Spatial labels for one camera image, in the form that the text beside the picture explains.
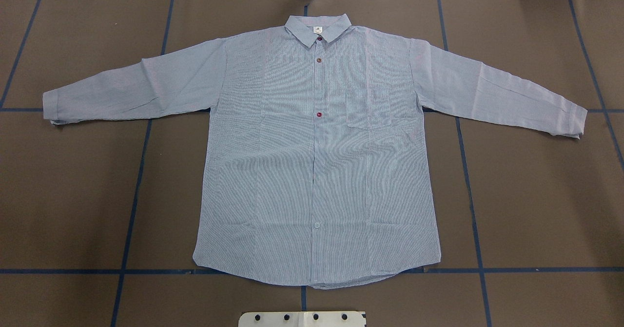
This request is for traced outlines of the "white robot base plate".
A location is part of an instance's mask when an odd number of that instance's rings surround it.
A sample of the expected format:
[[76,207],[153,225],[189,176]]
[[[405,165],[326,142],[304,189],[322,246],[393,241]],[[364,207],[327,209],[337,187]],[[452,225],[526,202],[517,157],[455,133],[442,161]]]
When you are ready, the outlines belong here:
[[239,327],[366,327],[363,311],[279,311],[248,312],[240,316]]

